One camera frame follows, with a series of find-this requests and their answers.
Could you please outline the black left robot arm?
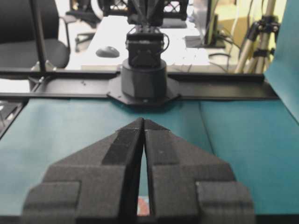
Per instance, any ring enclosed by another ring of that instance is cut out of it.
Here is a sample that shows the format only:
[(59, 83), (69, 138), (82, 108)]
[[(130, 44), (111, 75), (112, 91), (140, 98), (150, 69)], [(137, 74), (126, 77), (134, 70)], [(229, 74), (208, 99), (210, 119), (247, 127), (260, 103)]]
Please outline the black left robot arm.
[(134, 32), (126, 36), (128, 58), (121, 69), (121, 90), (134, 98), (161, 98), (167, 92), (166, 62), (161, 54), (168, 48), (165, 34), (159, 30), (164, 18), (185, 21), (187, 0), (179, 0), (178, 8), (166, 12), (169, 0), (128, 1), (128, 24)]

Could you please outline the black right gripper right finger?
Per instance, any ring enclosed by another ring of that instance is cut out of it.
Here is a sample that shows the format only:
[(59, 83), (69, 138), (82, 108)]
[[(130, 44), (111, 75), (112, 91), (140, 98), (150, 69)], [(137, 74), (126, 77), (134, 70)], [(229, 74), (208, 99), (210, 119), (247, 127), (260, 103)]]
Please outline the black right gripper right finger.
[(253, 224), (254, 203), (230, 164), (147, 119), (149, 204), (158, 224)]

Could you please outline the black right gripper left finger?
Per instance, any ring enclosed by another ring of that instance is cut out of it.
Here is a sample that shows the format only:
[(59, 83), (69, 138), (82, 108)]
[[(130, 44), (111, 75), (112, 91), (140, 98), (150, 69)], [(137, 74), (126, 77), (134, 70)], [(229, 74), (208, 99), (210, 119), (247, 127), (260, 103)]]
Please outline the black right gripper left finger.
[(51, 164), (25, 200), (23, 224), (132, 224), (143, 119)]

